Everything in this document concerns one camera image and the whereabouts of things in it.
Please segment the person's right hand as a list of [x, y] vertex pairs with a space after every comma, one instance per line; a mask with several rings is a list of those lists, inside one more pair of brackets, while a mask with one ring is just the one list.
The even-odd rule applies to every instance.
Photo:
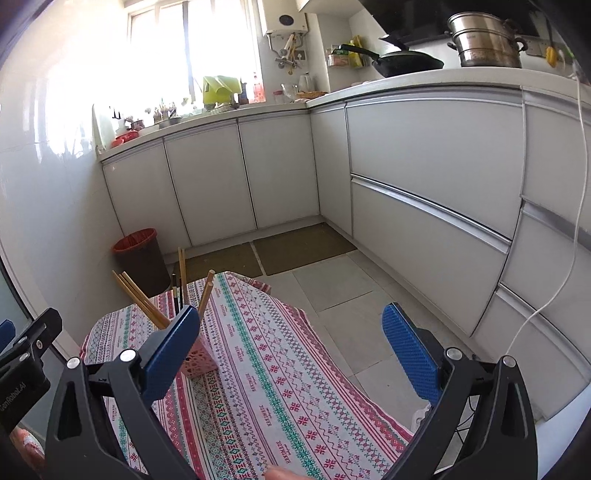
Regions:
[[266, 480], [312, 480], [311, 477], [297, 475], [283, 467], [270, 465], [264, 472]]

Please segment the person's left hand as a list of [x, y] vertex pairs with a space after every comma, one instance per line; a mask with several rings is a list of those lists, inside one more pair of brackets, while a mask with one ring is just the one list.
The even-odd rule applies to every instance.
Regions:
[[28, 430], [16, 427], [10, 433], [10, 440], [27, 465], [41, 475], [45, 466], [45, 452], [37, 438]]

